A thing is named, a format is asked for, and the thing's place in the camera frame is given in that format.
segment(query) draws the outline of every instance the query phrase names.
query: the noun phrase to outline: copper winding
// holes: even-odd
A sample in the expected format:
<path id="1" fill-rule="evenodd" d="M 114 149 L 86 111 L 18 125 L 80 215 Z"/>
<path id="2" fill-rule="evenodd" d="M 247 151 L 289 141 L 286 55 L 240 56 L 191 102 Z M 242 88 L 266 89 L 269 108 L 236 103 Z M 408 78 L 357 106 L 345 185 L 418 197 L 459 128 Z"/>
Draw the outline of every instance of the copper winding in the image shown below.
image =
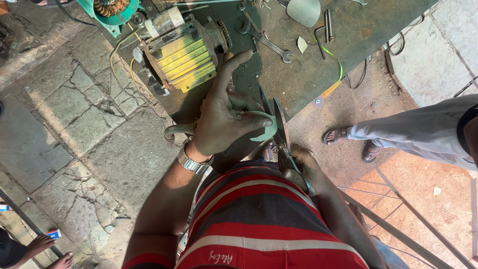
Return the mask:
<path id="1" fill-rule="evenodd" d="M 101 16 L 111 17 L 123 12 L 129 4 L 130 0 L 117 0 L 111 5 L 103 6 L 99 3 L 99 0 L 95 0 L 93 2 L 93 9 Z"/>

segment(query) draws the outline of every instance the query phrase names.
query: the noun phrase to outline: scissors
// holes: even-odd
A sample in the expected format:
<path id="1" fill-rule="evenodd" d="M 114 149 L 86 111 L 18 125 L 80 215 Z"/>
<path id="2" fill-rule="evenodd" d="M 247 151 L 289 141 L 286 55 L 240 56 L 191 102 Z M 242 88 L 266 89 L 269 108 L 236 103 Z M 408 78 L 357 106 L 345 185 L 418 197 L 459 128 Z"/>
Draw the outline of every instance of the scissors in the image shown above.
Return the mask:
<path id="1" fill-rule="evenodd" d="M 259 89 L 261 93 L 261 99 L 262 102 L 265 104 L 265 110 L 266 113 L 268 113 L 271 116 L 275 115 L 275 120 L 277 123 L 277 132 L 274 134 L 274 141 L 277 145 L 277 148 L 279 149 L 279 155 L 282 157 L 282 160 L 284 162 L 285 168 L 289 169 L 294 169 L 299 175 L 302 177 L 304 180 L 308 193 L 307 195 L 309 196 L 314 196 L 314 188 L 312 187 L 312 184 L 310 183 L 309 179 L 297 168 L 297 165 L 294 162 L 294 159 L 290 155 L 291 151 L 291 144 L 289 141 L 289 132 L 287 131 L 287 123 L 285 121 L 284 117 L 284 111 L 282 110 L 281 105 L 279 104 L 279 101 L 277 101 L 277 98 L 274 97 L 274 114 L 272 113 L 271 106 L 269 105 L 269 101 L 267 101 L 267 97 L 264 93 L 264 89 L 262 88 L 262 85 L 259 84 Z"/>

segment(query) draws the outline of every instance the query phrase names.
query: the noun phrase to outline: wristwatch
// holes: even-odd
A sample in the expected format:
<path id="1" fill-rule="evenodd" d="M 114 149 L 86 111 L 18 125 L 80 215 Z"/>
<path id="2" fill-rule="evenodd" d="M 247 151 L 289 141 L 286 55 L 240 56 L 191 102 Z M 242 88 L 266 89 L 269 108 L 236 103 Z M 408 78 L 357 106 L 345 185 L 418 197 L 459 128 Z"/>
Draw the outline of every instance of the wristwatch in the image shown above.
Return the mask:
<path id="1" fill-rule="evenodd" d="M 184 140 L 183 144 L 181 145 L 181 149 L 179 150 L 178 161 L 187 170 L 192 171 L 196 173 L 197 175 L 202 175 L 204 174 L 204 172 L 206 172 L 209 166 L 211 166 L 212 161 L 214 160 L 214 156 L 212 156 L 211 159 L 206 163 L 198 163 L 191 160 L 186 155 L 186 150 L 185 150 L 187 143 L 189 143 L 191 140 L 192 140 L 192 136 Z"/>

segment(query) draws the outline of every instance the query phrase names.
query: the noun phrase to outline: red striped shirt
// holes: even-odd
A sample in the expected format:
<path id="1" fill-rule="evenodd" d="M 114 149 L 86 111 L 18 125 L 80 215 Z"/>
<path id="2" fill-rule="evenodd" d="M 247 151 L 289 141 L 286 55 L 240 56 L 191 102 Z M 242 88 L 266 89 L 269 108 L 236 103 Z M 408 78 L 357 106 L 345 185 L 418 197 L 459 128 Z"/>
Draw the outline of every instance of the red striped shirt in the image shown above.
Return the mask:
<path id="1" fill-rule="evenodd" d="M 175 268 L 368 268 L 332 235 L 313 201 L 271 164 L 240 163 L 224 175 L 211 173 L 195 202 Z M 145 255 L 123 269 L 172 267 L 160 255 Z"/>

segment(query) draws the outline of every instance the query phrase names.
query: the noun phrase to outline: open-end wrench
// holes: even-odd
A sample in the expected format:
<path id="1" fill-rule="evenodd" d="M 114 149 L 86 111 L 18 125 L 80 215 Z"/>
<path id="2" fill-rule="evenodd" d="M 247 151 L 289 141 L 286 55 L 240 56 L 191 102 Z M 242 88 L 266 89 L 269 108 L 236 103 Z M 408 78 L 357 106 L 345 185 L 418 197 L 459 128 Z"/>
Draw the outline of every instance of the open-end wrench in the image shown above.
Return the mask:
<path id="1" fill-rule="evenodd" d="M 246 7 L 244 5 L 242 5 L 242 7 L 239 6 L 239 10 L 242 11 L 244 15 L 246 16 L 246 18 L 249 19 L 250 23 L 252 24 L 252 27 L 254 27 L 254 30 L 256 30 L 256 32 L 262 33 L 262 31 L 259 28 L 257 28 L 256 24 L 252 21 L 251 17 L 249 16 L 249 13 L 247 13 Z"/>
<path id="2" fill-rule="evenodd" d="M 282 61 L 284 63 L 286 63 L 286 64 L 291 63 L 291 61 L 289 59 L 287 59 L 287 56 L 289 56 L 289 55 L 294 56 L 294 54 L 292 54 L 292 52 L 290 52 L 289 50 L 283 50 L 283 49 L 279 48 L 278 46 L 276 46 L 276 44 L 272 43 L 269 39 L 262 36 L 262 34 L 256 32 L 254 29 L 251 29 L 250 28 L 250 21 L 248 19 L 239 18 L 239 20 L 244 22 L 244 25 L 243 25 L 242 28 L 237 28 L 236 27 L 236 30 L 239 33 L 241 33 L 241 34 L 247 34 L 247 33 L 251 34 L 256 39 L 260 40 L 262 43 L 266 44 L 269 48 L 271 48 L 273 51 L 277 52 L 280 56 L 282 56 Z"/>
<path id="3" fill-rule="evenodd" d="M 362 6 L 365 6 L 366 4 L 368 4 L 365 2 L 365 0 L 352 0 L 352 1 L 359 2 Z"/>

